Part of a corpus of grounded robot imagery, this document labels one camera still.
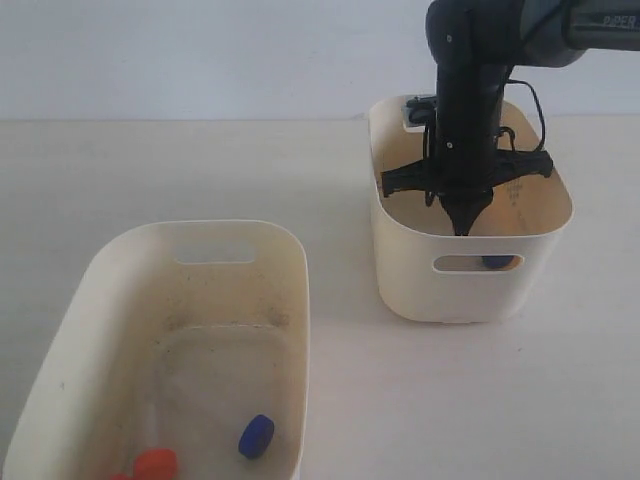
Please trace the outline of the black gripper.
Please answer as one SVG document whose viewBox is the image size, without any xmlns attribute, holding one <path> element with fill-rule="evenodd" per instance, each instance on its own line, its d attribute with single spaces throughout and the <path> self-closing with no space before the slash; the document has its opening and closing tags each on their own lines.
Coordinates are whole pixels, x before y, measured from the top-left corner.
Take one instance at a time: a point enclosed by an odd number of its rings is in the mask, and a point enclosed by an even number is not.
<svg viewBox="0 0 640 480">
<path fill-rule="evenodd" d="M 482 66 L 456 75 L 437 73 L 436 119 L 424 129 L 422 158 L 381 173 L 384 197 L 422 191 L 428 205 L 441 197 L 456 236 L 467 236 L 491 205 L 493 188 L 523 176 L 553 172 L 545 150 L 546 123 L 534 96 L 541 139 L 531 150 L 516 147 L 515 129 L 501 123 L 504 89 L 515 81 L 511 66 Z"/>
</svg>

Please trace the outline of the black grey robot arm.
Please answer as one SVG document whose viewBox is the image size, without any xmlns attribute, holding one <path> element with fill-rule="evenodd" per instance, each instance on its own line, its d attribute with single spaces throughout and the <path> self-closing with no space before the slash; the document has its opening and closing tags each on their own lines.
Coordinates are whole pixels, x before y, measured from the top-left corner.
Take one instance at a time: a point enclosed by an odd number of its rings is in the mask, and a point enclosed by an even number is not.
<svg viewBox="0 0 640 480">
<path fill-rule="evenodd" d="M 563 68 L 587 50 L 636 51 L 636 1 L 434 1 L 425 35 L 436 63 L 436 92 L 414 97 L 411 120 L 424 125 L 420 160 L 382 172 L 389 197 L 421 191 L 440 201 L 453 232 L 466 236 L 492 203 L 497 186 L 551 176 L 543 142 L 530 151 L 501 149 L 504 90 L 519 66 Z"/>
</svg>

